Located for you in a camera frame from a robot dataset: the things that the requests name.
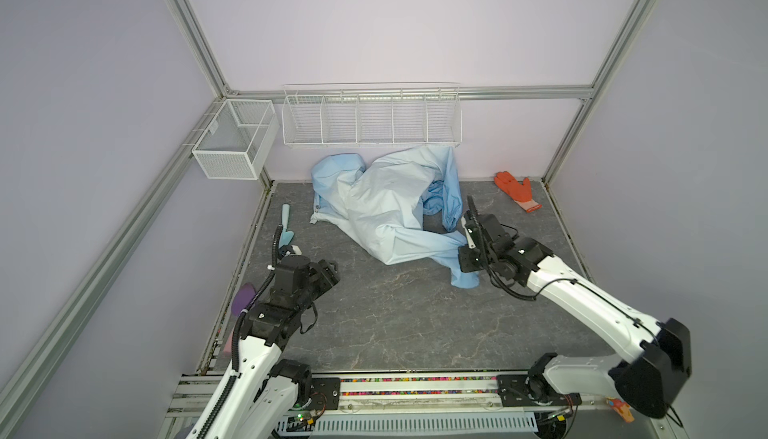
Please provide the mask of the light blue jacket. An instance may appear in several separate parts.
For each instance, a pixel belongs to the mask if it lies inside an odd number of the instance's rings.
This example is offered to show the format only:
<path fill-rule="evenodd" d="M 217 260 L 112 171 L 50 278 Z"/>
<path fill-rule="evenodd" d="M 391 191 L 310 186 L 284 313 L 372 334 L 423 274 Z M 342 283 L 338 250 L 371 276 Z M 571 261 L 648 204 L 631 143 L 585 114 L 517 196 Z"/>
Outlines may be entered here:
<path fill-rule="evenodd" d="M 385 265 L 431 259 L 449 269 L 451 285 L 473 289 L 459 248 L 464 203 L 451 146 L 425 145 L 367 165 L 354 153 L 328 156 L 311 170 L 311 221 L 328 222 Z"/>

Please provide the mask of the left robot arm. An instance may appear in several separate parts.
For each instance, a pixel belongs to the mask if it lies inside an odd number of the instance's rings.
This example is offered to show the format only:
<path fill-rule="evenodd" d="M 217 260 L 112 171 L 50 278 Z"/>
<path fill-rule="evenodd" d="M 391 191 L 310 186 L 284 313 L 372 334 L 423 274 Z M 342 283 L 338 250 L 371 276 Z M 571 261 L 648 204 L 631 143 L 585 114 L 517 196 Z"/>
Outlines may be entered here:
<path fill-rule="evenodd" d="M 310 401 L 309 365 L 282 357 L 307 310 L 339 283 L 334 261 L 275 259 L 232 332 L 231 360 L 189 438 L 271 438 L 279 420 Z"/>

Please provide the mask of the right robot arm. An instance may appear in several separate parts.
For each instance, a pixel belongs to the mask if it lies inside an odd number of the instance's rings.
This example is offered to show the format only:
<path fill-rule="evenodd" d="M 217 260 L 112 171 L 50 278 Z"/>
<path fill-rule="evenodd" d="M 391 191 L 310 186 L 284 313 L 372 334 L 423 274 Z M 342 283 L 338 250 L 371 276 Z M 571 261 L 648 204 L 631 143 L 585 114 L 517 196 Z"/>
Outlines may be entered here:
<path fill-rule="evenodd" d="M 555 396 L 617 398 L 654 419 L 673 402 L 692 374 L 689 329 L 623 303 L 570 268 L 550 248 L 481 214 L 473 202 L 462 218 L 467 239 L 458 250 L 462 271 L 488 274 L 491 284 L 525 302 L 546 298 L 591 329 L 613 352 L 568 357 L 546 353 L 528 370 L 527 393 L 544 405 Z"/>

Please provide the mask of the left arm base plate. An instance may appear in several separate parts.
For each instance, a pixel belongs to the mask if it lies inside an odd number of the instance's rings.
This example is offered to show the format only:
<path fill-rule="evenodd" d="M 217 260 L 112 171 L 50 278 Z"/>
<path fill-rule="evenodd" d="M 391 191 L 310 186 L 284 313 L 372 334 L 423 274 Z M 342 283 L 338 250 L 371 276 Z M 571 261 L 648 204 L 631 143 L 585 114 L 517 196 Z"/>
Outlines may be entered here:
<path fill-rule="evenodd" d="M 298 398 L 291 410 L 337 410 L 341 399 L 341 379 L 313 376 L 298 385 Z"/>

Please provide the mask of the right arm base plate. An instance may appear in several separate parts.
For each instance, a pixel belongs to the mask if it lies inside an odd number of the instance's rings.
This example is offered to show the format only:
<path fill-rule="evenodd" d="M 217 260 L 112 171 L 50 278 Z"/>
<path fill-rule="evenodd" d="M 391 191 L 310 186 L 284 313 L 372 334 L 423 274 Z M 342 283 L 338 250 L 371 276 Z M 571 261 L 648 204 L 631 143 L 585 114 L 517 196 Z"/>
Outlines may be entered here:
<path fill-rule="evenodd" d="M 531 381 L 527 373 L 496 376 L 497 394 L 503 407 L 575 407 L 582 404 L 580 394 L 560 394 L 552 387 Z"/>

